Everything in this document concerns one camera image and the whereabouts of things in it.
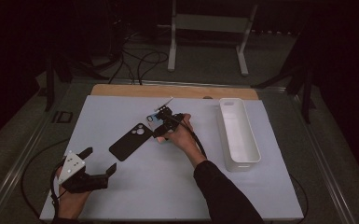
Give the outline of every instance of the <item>person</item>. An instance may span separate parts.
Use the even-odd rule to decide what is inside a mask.
[[[184,115],[182,122],[193,131],[190,123],[191,116]],[[208,161],[197,147],[191,133],[179,125],[172,133],[164,137],[170,139],[179,147],[194,167],[194,179],[204,196],[211,221],[213,223],[250,223],[258,224],[264,221],[257,213],[248,198],[217,168]],[[53,219],[53,224],[79,223],[76,219],[80,215],[90,192],[72,194],[65,192],[60,186],[59,214]]]

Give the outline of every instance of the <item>white plastic bin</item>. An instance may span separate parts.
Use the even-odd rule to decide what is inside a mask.
[[[252,127],[242,99],[222,98],[217,113],[226,168],[231,172],[248,171],[260,161]]]

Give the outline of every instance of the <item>black sleeve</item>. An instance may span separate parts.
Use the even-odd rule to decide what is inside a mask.
[[[76,219],[68,219],[68,218],[60,218],[60,217],[55,217],[53,218],[53,221],[51,222],[51,224],[79,224],[80,222],[77,221]]]
[[[194,178],[213,223],[264,224],[248,198],[211,161],[197,165]]]

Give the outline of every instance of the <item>dark floor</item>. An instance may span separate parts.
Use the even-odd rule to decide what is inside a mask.
[[[141,36],[135,37],[125,46],[130,54],[142,58],[150,52],[149,49],[168,53],[167,41],[150,44],[144,42]],[[144,76],[143,81],[144,84],[249,88],[279,73],[295,40],[286,35],[251,34],[245,49],[250,75],[243,77],[234,42],[208,42],[197,47],[189,43],[191,41],[183,39],[181,42],[179,39],[175,71],[168,72],[167,62],[160,63]],[[123,65],[112,83],[131,84],[131,76],[136,77],[140,61],[130,54],[124,54],[124,62],[128,66]],[[158,56],[152,55],[147,59],[157,60]],[[142,63],[141,74],[150,65]],[[119,63],[101,74],[111,77],[118,67]],[[65,151],[86,96],[95,83],[103,83],[73,72],[75,78],[71,84],[57,81],[56,103],[50,113],[44,112],[46,98],[34,96],[0,132],[0,223],[38,222],[23,200],[21,183],[36,212],[40,212],[47,198],[51,167]],[[39,79],[43,87],[43,75]],[[298,200],[306,214],[302,223],[359,223],[359,167],[348,144],[318,89],[313,88],[312,91],[314,108],[310,111],[311,124],[308,125],[299,115],[297,97],[283,92],[287,81],[258,90],[258,95],[267,109],[283,159],[293,177]],[[73,112],[74,120],[70,123],[51,123],[55,111]],[[21,180],[27,161],[44,149],[46,151],[35,157],[27,167],[27,173]],[[298,223],[298,220],[273,223]]]

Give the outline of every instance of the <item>dark background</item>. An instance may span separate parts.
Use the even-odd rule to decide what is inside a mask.
[[[224,1],[227,5],[209,1],[199,7],[204,2],[178,1],[178,8],[190,13],[203,8],[215,15],[242,13],[243,5],[236,1]],[[235,4],[241,6],[233,9]],[[132,28],[155,37],[156,24],[171,23],[171,7],[165,0],[131,0],[114,13]],[[69,0],[0,1],[0,129],[38,91],[35,77],[45,71],[46,49],[60,46],[87,60],[90,49],[84,25]],[[263,3],[253,29],[257,34],[298,35],[285,67],[304,63],[299,58],[312,64],[313,83],[320,87],[359,163],[359,1]]]

